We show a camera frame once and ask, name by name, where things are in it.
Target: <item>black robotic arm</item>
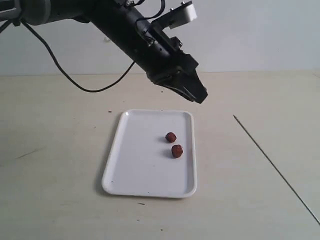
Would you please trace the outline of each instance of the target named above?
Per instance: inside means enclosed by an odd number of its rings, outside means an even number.
[[[177,37],[169,38],[163,32],[166,27],[179,27],[196,17],[192,2],[182,2],[180,7],[151,23],[135,6],[132,0],[0,0],[0,21],[20,16],[31,25],[64,19],[92,22],[154,84],[202,103],[208,94],[196,72],[198,63],[181,50],[182,43]]]

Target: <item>white wall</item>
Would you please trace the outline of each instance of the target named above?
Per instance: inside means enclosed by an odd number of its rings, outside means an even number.
[[[199,71],[229,72],[320,68],[320,0],[193,0],[198,19],[167,30],[200,63]],[[167,0],[167,7],[179,6]],[[139,9],[146,16],[160,0]],[[37,26],[71,74],[121,73],[131,60],[92,24],[64,20]],[[138,67],[134,73],[142,70]],[[23,26],[0,35],[0,75],[59,73]]]

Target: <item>table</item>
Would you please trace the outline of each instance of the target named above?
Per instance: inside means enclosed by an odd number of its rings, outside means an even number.
[[[318,240],[320,226],[233,115],[319,217],[320,71],[199,76],[209,92],[203,104],[141,74],[102,93],[82,92],[60,75],[0,77],[0,239]],[[119,76],[73,77],[94,89]],[[193,114],[192,197],[102,190],[119,116],[128,109]]]

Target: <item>white tray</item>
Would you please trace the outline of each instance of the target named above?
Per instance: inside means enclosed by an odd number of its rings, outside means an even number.
[[[177,136],[166,141],[168,132]],[[173,158],[171,147],[183,154]],[[197,189],[194,120],[185,111],[132,109],[121,115],[102,177],[113,195],[186,198]]]

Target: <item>beige table surface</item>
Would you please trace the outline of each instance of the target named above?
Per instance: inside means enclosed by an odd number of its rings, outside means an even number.
[[[74,76],[88,88],[117,77]],[[63,76],[0,77],[0,239],[320,239],[320,226],[233,118],[320,216],[320,71],[200,78],[209,92],[203,104],[139,74],[102,93],[82,92]],[[104,193],[102,172],[128,109],[193,114],[191,198]]]

